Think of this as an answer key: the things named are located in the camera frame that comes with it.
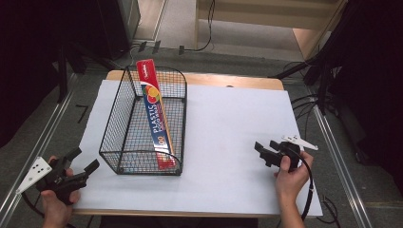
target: black wire mesh basket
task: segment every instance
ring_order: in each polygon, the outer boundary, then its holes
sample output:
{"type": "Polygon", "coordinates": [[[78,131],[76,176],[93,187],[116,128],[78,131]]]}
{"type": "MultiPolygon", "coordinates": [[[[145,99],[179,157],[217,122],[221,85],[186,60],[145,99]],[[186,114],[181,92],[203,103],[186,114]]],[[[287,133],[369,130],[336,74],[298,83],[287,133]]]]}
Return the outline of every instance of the black wire mesh basket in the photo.
{"type": "Polygon", "coordinates": [[[128,66],[122,76],[106,125],[100,155],[117,174],[179,176],[183,168],[187,82],[181,72],[156,67],[174,154],[154,150],[137,68],[128,66]],[[161,168],[158,156],[174,165],[161,168]]]}

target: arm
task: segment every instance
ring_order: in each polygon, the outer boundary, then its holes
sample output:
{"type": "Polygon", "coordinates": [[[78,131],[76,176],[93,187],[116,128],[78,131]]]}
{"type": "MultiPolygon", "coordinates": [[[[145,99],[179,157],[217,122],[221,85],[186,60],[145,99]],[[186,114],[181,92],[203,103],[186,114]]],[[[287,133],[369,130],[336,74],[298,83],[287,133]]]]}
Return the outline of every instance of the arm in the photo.
{"type": "MultiPolygon", "coordinates": [[[[300,155],[311,167],[314,158],[304,151],[301,151],[300,155]]],[[[305,227],[297,209],[296,199],[299,191],[309,179],[309,174],[304,164],[298,169],[288,172],[290,163],[290,158],[284,156],[281,160],[280,169],[278,173],[275,174],[277,177],[276,192],[281,221],[285,228],[305,227]]]]}
{"type": "MultiPolygon", "coordinates": [[[[66,170],[68,176],[73,176],[71,169],[66,170]]],[[[73,211],[72,205],[65,205],[53,191],[46,190],[41,192],[42,204],[44,206],[45,219],[43,228],[65,228],[71,218],[73,211]]],[[[70,194],[70,201],[75,203],[79,200],[80,193],[74,191],[70,194]]]]}

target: white bracket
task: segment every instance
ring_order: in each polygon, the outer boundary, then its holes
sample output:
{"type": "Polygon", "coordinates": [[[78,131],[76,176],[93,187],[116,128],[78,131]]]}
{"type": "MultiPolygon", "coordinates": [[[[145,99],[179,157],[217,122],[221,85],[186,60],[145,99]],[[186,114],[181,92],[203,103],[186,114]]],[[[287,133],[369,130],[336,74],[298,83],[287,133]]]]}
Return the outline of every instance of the white bracket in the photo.
{"type": "Polygon", "coordinates": [[[15,193],[23,193],[50,171],[51,167],[44,159],[42,159],[41,157],[36,158],[36,161],[33,163],[32,167],[28,171],[27,175],[24,177],[23,181],[21,182],[15,193]]]}
{"type": "Polygon", "coordinates": [[[287,142],[297,144],[297,145],[301,145],[303,147],[307,147],[307,148],[310,148],[310,149],[313,149],[313,150],[318,150],[317,145],[312,145],[312,144],[300,139],[297,136],[293,136],[293,137],[283,136],[282,138],[287,142]]]}

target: wooden desk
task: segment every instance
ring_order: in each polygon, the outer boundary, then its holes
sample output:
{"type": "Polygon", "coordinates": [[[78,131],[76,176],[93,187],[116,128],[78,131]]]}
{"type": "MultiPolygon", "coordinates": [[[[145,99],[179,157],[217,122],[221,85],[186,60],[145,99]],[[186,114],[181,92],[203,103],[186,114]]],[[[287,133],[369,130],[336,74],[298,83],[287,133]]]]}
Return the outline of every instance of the wooden desk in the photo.
{"type": "MultiPolygon", "coordinates": [[[[267,147],[268,139],[280,141],[284,134],[298,134],[288,94],[279,80],[184,73],[189,85],[182,175],[128,176],[116,175],[98,155],[113,89],[119,85],[110,82],[122,74],[111,71],[101,86],[98,99],[103,102],[97,99],[92,108],[80,143],[83,153],[72,165],[78,169],[94,158],[101,164],[81,190],[74,213],[245,218],[279,213],[273,187],[278,168],[266,167],[254,150],[255,141],[267,147]],[[271,89],[250,89],[253,86],[271,89]]],[[[297,200],[301,209],[307,192],[306,185],[297,200]]],[[[310,213],[322,214],[317,194],[310,213]]]]}
{"type": "MultiPolygon", "coordinates": [[[[195,46],[199,20],[207,20],[211,2],[197,1],[195,46]]],[[[346,0],[217,0],[213,21],[293,28],[306,60],[313,56],[326,32],[336,26],[346,3],[346,0]]]]}

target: white tabletop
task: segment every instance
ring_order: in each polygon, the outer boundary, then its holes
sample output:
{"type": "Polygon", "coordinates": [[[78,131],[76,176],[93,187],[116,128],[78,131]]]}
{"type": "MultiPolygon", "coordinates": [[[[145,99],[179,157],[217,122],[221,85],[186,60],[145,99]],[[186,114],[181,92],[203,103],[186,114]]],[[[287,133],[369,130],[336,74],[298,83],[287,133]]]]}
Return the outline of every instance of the white tabletop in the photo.
{"type": "MultiPolygon", "coordinates": [[[[103,81],[71,165],[100,167],[81,189],[81,214],[264,217],[278,215],[273,173],[254,149],[299,135],[286,91],[189,85],[183,172],[179,177],[116,175],[99,156],[118,81],[103,81]]],[[[308,185],[297,205],[302,212],[308,185]]],[[[308,216],[321,216],[314,193],[308,216]]]]}

